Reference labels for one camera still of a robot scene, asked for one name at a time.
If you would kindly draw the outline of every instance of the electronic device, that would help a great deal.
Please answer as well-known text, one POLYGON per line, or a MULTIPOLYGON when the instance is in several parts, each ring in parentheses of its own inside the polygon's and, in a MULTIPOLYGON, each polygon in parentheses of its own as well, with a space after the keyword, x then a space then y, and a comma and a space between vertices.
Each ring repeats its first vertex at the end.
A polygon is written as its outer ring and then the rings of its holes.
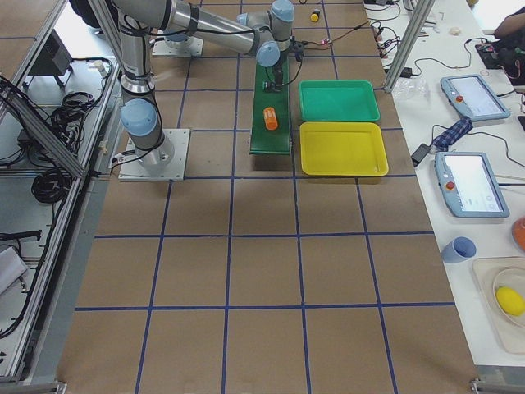
POLYGON ((498 60, 498 53, 495 51, 491 43, 474 45, 476 52, 483 61, 487 70, 500 70, 501 64, 498 60))
POLYGON ((445 202, 461 218, 506 218, 510 215, 484 153, 439 152, 436 174, 445 202))
POLYGON ((441 78, 441 89, 454 109, 472 121, 510 116, 507 107, 478 74, 441 78))

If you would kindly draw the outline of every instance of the small yellow object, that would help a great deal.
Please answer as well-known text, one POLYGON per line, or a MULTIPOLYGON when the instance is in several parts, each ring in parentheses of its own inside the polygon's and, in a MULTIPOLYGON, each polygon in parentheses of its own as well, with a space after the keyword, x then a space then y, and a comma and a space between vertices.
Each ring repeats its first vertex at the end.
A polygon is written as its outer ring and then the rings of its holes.
POLYGON ((516 290, 510 287, 500 287, 495 292, 495 298, 502 310, 507 314, 519 316, 525 312, 525 300, 516 290))
POLYGON ((312 11, 312 14, 310 15, 310 20, 312 22, 319 21, 319 16, 321 15, 321 10, 318 10, 317 8, 312 11))

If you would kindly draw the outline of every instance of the power adapter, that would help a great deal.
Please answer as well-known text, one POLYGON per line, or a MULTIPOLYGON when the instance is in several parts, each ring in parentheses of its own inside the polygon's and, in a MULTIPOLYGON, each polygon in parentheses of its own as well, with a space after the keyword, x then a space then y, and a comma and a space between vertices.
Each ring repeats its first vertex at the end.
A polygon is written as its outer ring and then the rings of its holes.
POLYGON ((413 76, 413 73, 412 73, 412 68, 410 67, 405 67, 402 71, 401 71, 401 74, 399 75, 401 78, 410 78, 411 76, 413 76))

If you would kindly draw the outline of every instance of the white table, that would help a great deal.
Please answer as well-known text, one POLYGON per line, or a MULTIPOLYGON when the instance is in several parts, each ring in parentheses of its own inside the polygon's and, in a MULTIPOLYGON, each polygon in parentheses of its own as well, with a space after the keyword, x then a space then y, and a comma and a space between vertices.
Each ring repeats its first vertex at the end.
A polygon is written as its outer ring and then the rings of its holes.
MULTIPOLYGON (((417 68, 413 61, 422 57, 434 57, 450 66, 466 66, 468 54, 463 48, 463 43, 467 39, 483 36, 467 3, 458 0, 436 0, 432 10, 438 20, 437 29, 425 29, 429 34, 428 37, 418 39, 406 66, 411 66, 416 72, 417 68), (461 34, 459 36, 449 34, 451 27, 459 27, 461 34)), ((368 12, 370 17, 381 19, 387 19, 396 14, 394 7, 381 12, 368 12)), ((402 34, 408 21, 409 15, 401 6, 399 18, 382 22, 382 24, 402 34)), ((392 36, 387 32, 384 35, 385 39, 392 36)), ((443 76, 479 74, 480 71, 485 74, 487 71, 474 49, 474 44, 480 42, 476 39, 467 44, 472 52, 472 64, 469 68, 451 70, 437 62, 418 63, 422 68, 422 75, 418 78, 424 79, 427 83, 427 96, 418 94, 406 99, 396 97, 395 92, 393 93, 395 106, 411 153, 421 143, 430 143, 432 125, 452 126, 459 119, 459 114, 441 92, 440 79, 443 76)), ((392 58, 384 62, 388 64, 391 61, 392 58)), ((488 76, 484 78, 497 94, 504 94, 512 90, 512 86, 502 71, 488 71, 488 76)), ((475 122, 475 131, 485 131, 506 138, 510 146, 510 156, 525 163, 525 131, 516 118, 517 115, 522 114, 519 104, 520 96, 511 94, 502 101, 511 110, 511 117, 503 121, 475 122)), ((441 132, 441 129, 436 129, 436 135, 441 132)), ((452 149, 464 152, 485 152, 495 174, 525 177, 525 168, 510 162, 505 157, 502 141, 484 135, 465 136, 454 144, 452 149)), ((440 249, 456 236, 467 236, 476 243, 477 258, 525 256, 514 244, 510 234, 512 223, 525 216, 525 186, 502 189, 511 212, 509 218, 457 218, 447 209, 438 188, 433 157, 426 157, 417 167, 416 173, 440 249)), ((499 181, 512 182, 505 179, 499 179, 499 181)), ((505 351, 499 343, 482 293, 477 289, 472 263, 473 261, 470 260, 458 264, 445 264, 445 269, 474 363, 476 365, 525 366, 525 355, 511 354, 505 351)))

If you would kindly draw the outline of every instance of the orange cylinder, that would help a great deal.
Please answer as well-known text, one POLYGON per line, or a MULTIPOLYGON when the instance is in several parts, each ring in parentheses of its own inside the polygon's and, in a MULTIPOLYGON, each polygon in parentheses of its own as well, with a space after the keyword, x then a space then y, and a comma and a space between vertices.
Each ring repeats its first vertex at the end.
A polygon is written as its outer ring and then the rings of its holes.
POLYGON ((277 127, 279 127, 276 110, 274 107, 264 108, 262 110, 262 114, 264 115, 264 125, 268 130, 274 131, 277 127))

